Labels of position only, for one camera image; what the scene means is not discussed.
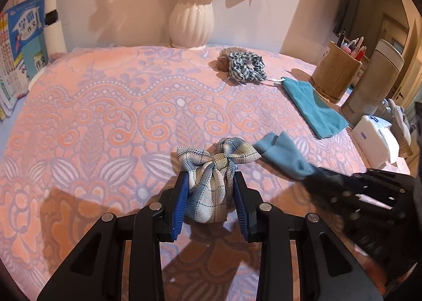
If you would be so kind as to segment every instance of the scrunchie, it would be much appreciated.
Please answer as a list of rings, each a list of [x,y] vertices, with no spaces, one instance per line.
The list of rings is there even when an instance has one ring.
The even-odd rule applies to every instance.
[[[267,79],[264,72],[265,64],[262,57],[253,52],[230,52],[229,58],[229,75],[237,82],[262,82]]]
[[[189,197],[186,215],[196,222],[227,220],[235,210],[233,177],[238,164],[253,162],[261,155],[240,138],[223,138],[216,154],[203,149],[178,148],[180,167],[189,173]]]

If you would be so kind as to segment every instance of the bow knot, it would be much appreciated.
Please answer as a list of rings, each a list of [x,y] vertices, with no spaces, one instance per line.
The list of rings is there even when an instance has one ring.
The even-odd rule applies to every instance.
[[[233,177],[238,164],[250,163],[261,156],[240,138],[223,138],[215,154],[193,148],[178,148],[182,170],[189,173],[186,215],[202,222],[223,222],[235,210]]]

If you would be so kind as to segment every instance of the brown fuzzy scrunchie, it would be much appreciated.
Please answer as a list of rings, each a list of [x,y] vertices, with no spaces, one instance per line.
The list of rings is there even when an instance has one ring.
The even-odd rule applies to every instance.
[[[220,71],[229,71],[229,57],[228,54],[230,52],[248,52],[246,49],[242,49],[241,47],[228,47],[221,50],[220,55],[217,58],[217,66],[216,68]]]

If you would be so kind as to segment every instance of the white tissue package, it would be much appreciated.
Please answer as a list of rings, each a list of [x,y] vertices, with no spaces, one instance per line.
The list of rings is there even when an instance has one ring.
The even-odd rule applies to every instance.
[[[387,161],[397,162],[399,144],[389,127],[380,126],[379,118],[364,115],[352,135],[372,168],[379,168]]]

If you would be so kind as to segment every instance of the thermos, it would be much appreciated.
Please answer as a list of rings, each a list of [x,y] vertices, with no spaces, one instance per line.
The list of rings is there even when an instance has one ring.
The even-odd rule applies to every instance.
[[[368,68],[347,98],[341,112],[355,127],[364,115],[373,115],[394,85],[403,68],[402,55],[381,39],[369,61]]]

